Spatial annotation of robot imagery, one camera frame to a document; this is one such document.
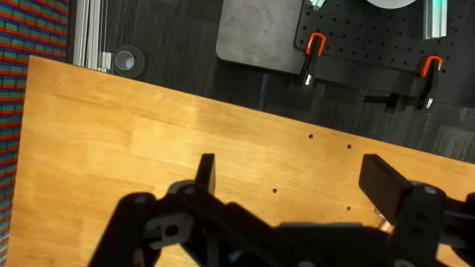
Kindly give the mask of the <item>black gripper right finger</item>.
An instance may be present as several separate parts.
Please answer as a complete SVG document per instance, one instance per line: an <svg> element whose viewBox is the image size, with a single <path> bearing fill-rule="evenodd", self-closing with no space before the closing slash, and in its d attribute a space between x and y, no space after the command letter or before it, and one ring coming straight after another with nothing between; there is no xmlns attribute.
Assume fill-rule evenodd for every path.
<svg viewBox="0 0 475 267"><path fill-rule="evenodd" d="M400 225L411 220L409 201L414 185L378 155L362 158L359 189L388 223Z"/></svg>

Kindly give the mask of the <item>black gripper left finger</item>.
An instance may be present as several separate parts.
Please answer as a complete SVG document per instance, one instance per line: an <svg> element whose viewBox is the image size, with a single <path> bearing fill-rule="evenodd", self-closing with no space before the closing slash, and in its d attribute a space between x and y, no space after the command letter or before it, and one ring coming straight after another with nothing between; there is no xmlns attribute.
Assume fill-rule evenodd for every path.
<svg viewBox="0 0 475 267"><path fill-rule="evenodd" d="M215 156L203 155L194 177L194 185L198 192L212 195L215 192Z"/></svg>

